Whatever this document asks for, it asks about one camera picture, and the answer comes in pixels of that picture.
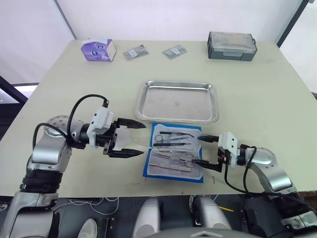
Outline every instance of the tissue box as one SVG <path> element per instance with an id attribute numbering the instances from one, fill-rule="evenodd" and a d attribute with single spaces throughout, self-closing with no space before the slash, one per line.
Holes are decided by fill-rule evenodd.
<path id="1" fill-rule="evenodd" d="M 81 51 L 86 60 L 112 61 L 115 55 L 115 47 L 112 39 L 88 39 L 83 41 Z"/>

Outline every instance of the gray plastic case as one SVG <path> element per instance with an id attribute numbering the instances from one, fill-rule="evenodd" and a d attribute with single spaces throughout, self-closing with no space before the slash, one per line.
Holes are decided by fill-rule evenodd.
<path id="1" fill-rule="evenodd" d="M 251 34 L 209 32 L 208 58 L 251 61 L 258 51 Z"/>

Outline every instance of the floor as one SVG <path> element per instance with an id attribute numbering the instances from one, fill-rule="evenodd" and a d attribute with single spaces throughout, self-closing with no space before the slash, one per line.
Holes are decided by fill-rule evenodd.
<path id="1" fill-rule="evenodd" d="M 9 201 L 9 197 L 0 197 L 0 201 Z M 99 225 L 105 225 L 109 218 L 106 236 L 104 232 L 99 233 L 98 238 L 128 238 L 133 232 L 134 223 L 138 212 L 148 197 L 123 197 L 119 200 L 117 212 L 111 216 L 103 216 L 94 212 L 89 205 L 74 206 L 66 205 L 58 209 L 60 213 L 59 238 L 77 238 L 81 226 L 88 218 L 95 219 Z M 164 216 L 161 229 L 178 227 L 191 227 L 194 225 L 190 210 L 188 208 L 189 196 L 161 196 L 163 202 Z M 240 223 L 240 209 L 242 208 L 242 197 L 240 195 L 219 195 L 216 202 L 219 206 L 230 208 L 234 212 L 224 211 L 232 229 L 241 231 L 245 225 Z M 57 206 L 69 202 L 66 198 L 58 200 Z M 96 209 L 104 213 L 110 213 L 116 208 L 115 202 L 103 202 Z M 274 238 L 290 238 L 290 234 L 282 226 L 280 216 L 275 207 L 265 198 L 251 198 L 245 200 L 245 208 L 254 209 L 258 225 L 261 226 L 269 237 L 277 234 Z M 0 212 L 0 227 L 5 219 L 7 209 Z"/>

